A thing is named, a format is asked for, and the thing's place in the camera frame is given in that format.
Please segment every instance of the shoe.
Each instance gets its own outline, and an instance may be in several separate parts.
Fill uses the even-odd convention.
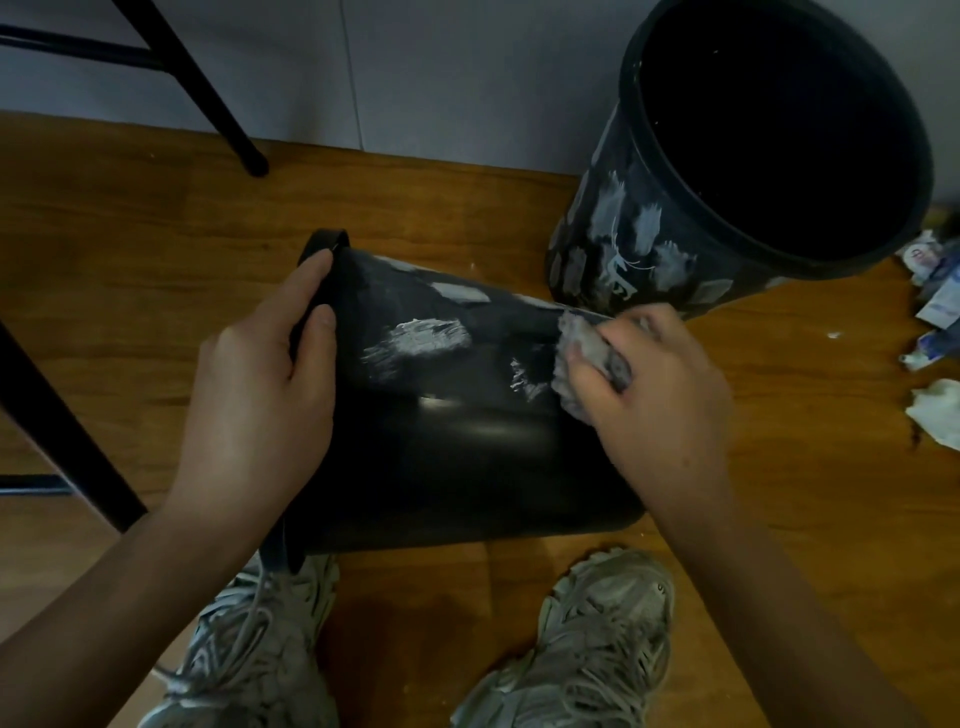
[[[290,575],[254,555],[200,612],[180,669],[155,667],[167,693],[140,728],[336,728],[314,648],[339,578],[333,556]]]
[[[537,645],[487,675],[454,728],[640,728],[670,662],[673,580],[643,551],[573,566],[540,609]]]

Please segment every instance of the hand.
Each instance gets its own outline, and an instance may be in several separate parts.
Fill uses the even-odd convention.
[[[570,383],[613,464],[655,520],[715,505],[729,494],[732,395],[723,374],[668,304],[634,308],[597,330],[630,364],[633,382],[616,394],[574,349]]]
[[[320,466],[333,432],[333,310],[310,314],[296,364],[289,347],[332,262],[330,251],[305,260],[253,314],[201,346],[164,512],[253,551]]]

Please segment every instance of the right hand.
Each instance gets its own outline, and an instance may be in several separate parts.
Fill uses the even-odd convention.
[[[730,386],[677,312],[665,303],[639,306],[597,330],[630,364],[633,382],[617,394],[574,348],[570,383],[654,519],[703,512],[729,497]]]

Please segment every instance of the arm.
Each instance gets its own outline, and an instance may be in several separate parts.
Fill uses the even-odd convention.
[[[311,314],[296,367],[287,348],[330,264],[314,255],[201,347],[169,496],[0,645],[0,725],[107,725],[316,471],[333,430],[330,308]]]
[[[656,338],[629,318],[645,319]],[[617,395],[574,352],[573,386],[771,724],[925,725],[740,509],[727,478],[730,388],[673,308],[635,309],[600,331],[629,361],[634,382]]]

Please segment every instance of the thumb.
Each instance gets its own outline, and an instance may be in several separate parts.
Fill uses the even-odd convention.
[[[566,364],[570,371],[570,386],[594,426],[606,421],[623,406],[607,379],[584,359],[579,345],[574,344],[567,350]]]
[[[310,312],[294,363],[293,381],[310,398],[330,397],[333,402],[337,358],[337,317],[326,303]]]

